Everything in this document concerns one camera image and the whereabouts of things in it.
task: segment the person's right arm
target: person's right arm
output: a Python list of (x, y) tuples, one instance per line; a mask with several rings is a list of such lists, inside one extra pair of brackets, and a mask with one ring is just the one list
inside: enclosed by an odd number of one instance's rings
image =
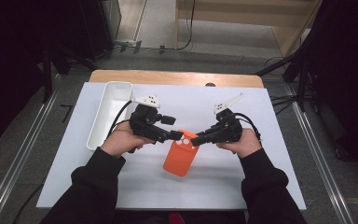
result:
[(240, 158), (245, 173), (241, 191), (249, 211), (249, 224), (307, 223), (286, 188), (286, 174), (273, 166), (251, 129), (243, 129), (238, 142), (216, 145)]

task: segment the person's left hand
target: person's left hand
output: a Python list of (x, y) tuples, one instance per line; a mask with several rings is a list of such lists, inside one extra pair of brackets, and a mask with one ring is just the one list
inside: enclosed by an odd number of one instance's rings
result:
[(109, 137), (101, 145), (101, 149), (106, 153), (120, 158), (125, 152), (133, 148), (140, 149), (144, 144), (154, 143), (155, 141), (133, 134), (128, 121), (118, 124)]

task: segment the white tabletop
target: white tabletop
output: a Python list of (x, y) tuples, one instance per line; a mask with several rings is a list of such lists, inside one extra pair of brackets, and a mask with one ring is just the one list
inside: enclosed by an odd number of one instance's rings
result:
[[(86, 143), (103, 87), (104, 83), (85, 83), (36, 207), (52, 207), (71, 186), (71, 173), (92, 155)], [(156, 125), (167, 131), (186, 129), (197, 133), (217, 122), (215, 104), (241, 92), (245, 96), (230, 109), (252, 119), (272, 163), (288, 175), (287, 188), (296, 204), (299, 209), (306, 209), (267, 90), (133, 84), (132, 96), (156, 94), (161, 104), (158, 112), (176, 118), (174, 125)], [(118, 176), (117, 208), (246, 209), (241, 196), (244, 174), (236, 155), (213, 144), (202, 145), (187, 175), (179, 177), (162, 168), (171, 143), (144, 146), (134, 154), (124, 155), (127, 162)]]

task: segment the gray carpet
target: gray carpet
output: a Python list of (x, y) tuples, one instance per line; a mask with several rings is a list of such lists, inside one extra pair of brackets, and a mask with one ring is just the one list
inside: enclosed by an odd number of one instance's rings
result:
[[(116, 50), (105, 55), (96, 64), (102, 69), (252, 74), (264, 68), (265, 62), (266, 59), (261, 58), (178, 51), (165, 51), (160, 54), (154, 49), (141, 49), (140, 52), (134, 54), (133, 49), (127, 49), (124, 52)], [(68, 123), (68, 119), (64, 120), (68, 107), (63, 105), (76, 104), (78, 94), (83, 83), (88, 81), (90, 73), (91, 71), (83, 65), (74, 63), (70, 74), (64, 76), (57, 99), (0, 214), (0, 223), (11, 223), (27, 198), (47, 176)], [(287, 95), (284, 83), (280, 79), (281, 73), (282, 70), (274, 71), (275, 76), (263, 77), (265, 87), (271, 96)], [(0, 181), (5, 176), (31, 127), (42, 99), (43, 90), (30, 100), (0, 139)], [(323, 123), (311, 109), (308, 111), (312, 128), (315, 129), (318, 141), (325, 149), (325, 157), (329, 161), (344, 196), (352, 198), (354, 202), (349, 203), (349, 207), (355, 222), (358, 223), (358, 200), (355, 200), (358, 199), (358, 162), (344, 162), (335, 157), (334, 146), (328, 138)], [(308, 210), (303, 212), (304, 217), (309, 223), (339, 223), (293, 108), (288, 107), (283, 110), (277, 119), (308, 207)], [(25, 207), (20, 223), (37, 223), (46, 214), (47, 210), (35, 208), (39, 194), (40, 191)]]

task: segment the hand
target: hand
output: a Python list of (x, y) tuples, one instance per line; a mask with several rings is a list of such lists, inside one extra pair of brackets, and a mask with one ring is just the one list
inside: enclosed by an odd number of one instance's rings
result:
[(233, 153), (237, 153), (240, 158), (247, 157), (261, 149), (260, 142), (252, 129), (242, 129), (241, 139), (238, 142), (216, 143), (216, 145), (220, 148), (230, 150)]
[(135, 147), (140, 149), (144, 144), (153, 142), (151, 139), (133, 134), (130, 123), (125, 121), (118, 124), (103, 142), (101, 149), (112, 156), (120, 158), (123, 153)]

